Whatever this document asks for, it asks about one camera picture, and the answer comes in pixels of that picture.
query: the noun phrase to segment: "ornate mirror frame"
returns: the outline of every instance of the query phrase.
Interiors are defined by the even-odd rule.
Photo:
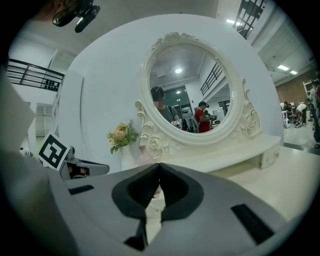
[[[232,98],[232,103],[228,111],[228,117],[214,131],[190,133],[179,130],[171,123],[165,121],[153,103],[150,94],[151,69],[159,54],[165,51],[166,48],[179,44],[197,46],[209,52],[220,65],[229,83],[231,83],[232,94],[230,98]],[[168,33],[164,38],[159,38],[151,47],[145,61],[141,64],[140,72],[141,100],[136,102],[136,106],[139,111],[138,116],[143,116],[142,138],[147,139],[150,136],[149,134],[144,134],[143,130],[145,126],[148,126],[152,130],[158,128],[158,133],[163,133],[177,143],[193,147],[216,144],[230,136],[233,132],[239,132],[239,128],[244,131],[248,139],[255,137],[259,133],[259,118],[247,97],[248,90],[244,88],[245,79],[242,79],[238,75],[232,63],[224,57],[223,53],[208,42],[185,33]]]

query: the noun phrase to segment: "black railing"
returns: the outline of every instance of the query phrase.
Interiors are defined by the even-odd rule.
[[[215,63],[210,74],[208,75],[202,87],[200,88],[203,96],[207,91],[209,91],[210,87],[214,84],[214,82],[218,80],[218,77],[220,76],[221,73],[222,73],[221,67],[219,67],[219,65]]]
[[[267,0],[259,0],[260,4],[257,5],[258,0],[242,0],[239,11],[236,15],[233,27],[245,38],[249,36],[249,31],[253,30],[253,23],[260,18]]]
[[[9,59],[6,75],[12,84],[57,92],[64,74],[17,59]]]

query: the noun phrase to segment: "vanity mirror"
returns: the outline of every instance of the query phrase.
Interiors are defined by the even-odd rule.
[[[207,50],[186,43],[170,45],[154,57],[150,70],[148,84],[154,106],[163,119],[182,131],[214,131],[232,106],[231,82],[221,86],[225,73]]]

